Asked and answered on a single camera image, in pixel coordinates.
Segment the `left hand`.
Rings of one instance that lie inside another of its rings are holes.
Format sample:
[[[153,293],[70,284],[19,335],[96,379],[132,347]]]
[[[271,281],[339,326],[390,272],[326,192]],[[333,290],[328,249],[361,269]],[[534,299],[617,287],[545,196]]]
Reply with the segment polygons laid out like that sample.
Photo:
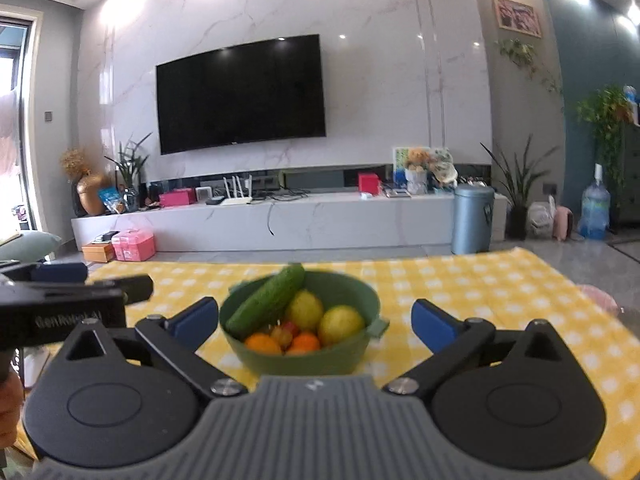
[[[23,402],[24,391],[20,378],[14,370],[10,370],[0,389],[0,448],[2,450],[14,445]]]

